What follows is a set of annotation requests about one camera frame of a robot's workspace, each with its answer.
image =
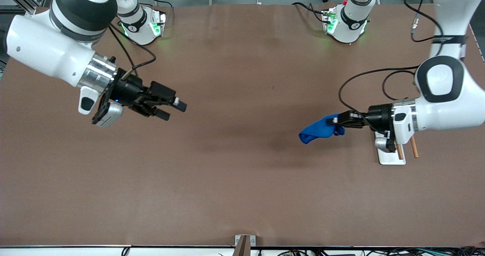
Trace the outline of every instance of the table surface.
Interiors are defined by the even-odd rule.
[[[429,43],[409,39],[413,17],[376,6],[346,45],[295,6],[177,8],[149,45],[156,63],[139,74],[177,90],[187,112],[167,108],[165,122],[126,109],[107,129],[78,114],[78,89],[10,60],[0,83],[0,244],[225,245],[256,234],[260,245],[480,245],[483,126],[418,133],[420,158],[406,145],[405,166],[380,165],[368,129],[298,140],[346,110],[337,91],[350,76],[427,58]],[[432,31],[423,19],[416,37]],[[468,43],[465,64],[485,85]],[[111,35],[96,50],[129,68]],[[388,102],[385,75],[355,80],[344,99],[362,110]],[[388,93],[415,97],[411,83],[396,75]]]

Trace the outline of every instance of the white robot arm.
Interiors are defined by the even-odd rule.
[[[417,99],[402,99],[392,104],[373,105],[367,113],[339,114],[328,125],[362,128],[371,125],[385,132],[387,141],[379,149],[394,152],[395,145],[406,144],[421,130],[451,130],[476,127],[485,122],[485,91],[473,80],[461,61],[466,30],[481,0],[434,0],[440,27],[430,58],[415,74],[421,94]]]
[[[157,105],[185,111],[175,91],[152,82],[142,85],[135,76],[92,50],[117,13],[116,0],[52,0],[48,11],[15,16],[5,37],[7,54],[47,76],[80,88],[78,112],[88,115],[102,95],[93,124],[107,127],[121,116],[123,106],[143,116],[168,120]]]
[[[326,26],[326,32],[335,40],[342,43],[352,43],[364,33],[369,13],[376,0],[347,0],[346,4],[340,4],[329,9],[325,20],[330,24]]]
[[[141,6],[138,0],[116,0],[117,15],[125,34],[139,45],[147,45],[163,33],[166,14]]]

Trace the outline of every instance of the green led light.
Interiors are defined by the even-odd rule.
[[[155,36],[159,36],[161,34],[160,26],[158,24],[153,24],[153,23],[150,23],[150,25],[151,25],[151,28],[153,30],[153,34]]]
[[[327,32],[330,33],[330,34],[333,34],[334,31],[335,31],[335,27],[338,23],[338,20],[336,18],[334,18],[331,23],[329,24],[329,28],[327,29]]]
[[[362,25],[362,30],[360,31],[360,34],[364,33],[365,25],[367,25],[367,21]]]
[[[128,32],[126,31],[125,25],[123,25],[123,23],[121,23],[121,27],[123,28],[123,31],[125,32],[125,35],[128,36]]]

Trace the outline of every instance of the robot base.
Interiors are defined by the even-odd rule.
[[[325,29],[329,35],[332,35],[335,40],[342,43],[352,43],[359,38],[359,36],[364,33],[364,28],[367,25],[367,21],[356,30],[351,30],[349,26],[342,21],[341,11],[343,9],[343,4],[340,4],[332,9],[329,9],[330,13],[334,13],[335,17],[327,18],[331,24],[326,25]]]
[[[147,16],[153,16],[154,9],[149,7],[142,7],[142,9],[147,12]],[[148,45],[149,43],[153,42],[157,37],[161,37],[163,35],[163,28],[165,26],[165,19],[163,18],[161,25],[157,26],[159,31],[154,31],[153,24],[150,22],[151,18],[148,18],[147,21],[142,25],[138,32],[134,33],[130,31],[130,28],[124,28],[125,33],[128,37],[136,42],[137,44],[144,46]]]

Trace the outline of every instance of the blue fabric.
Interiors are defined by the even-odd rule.
[[[308,144],[310,141],[316,140],[319,137],[327,138],[331,137],[332,135],[345,135],[345,128],[342,126],[326,124],[327,118],[335,118],[336,116],[338,116],[338,114],[326,116],[325,118],[322,118],[316,123],[303,129],[298,135],[300,140],[303,143]]]

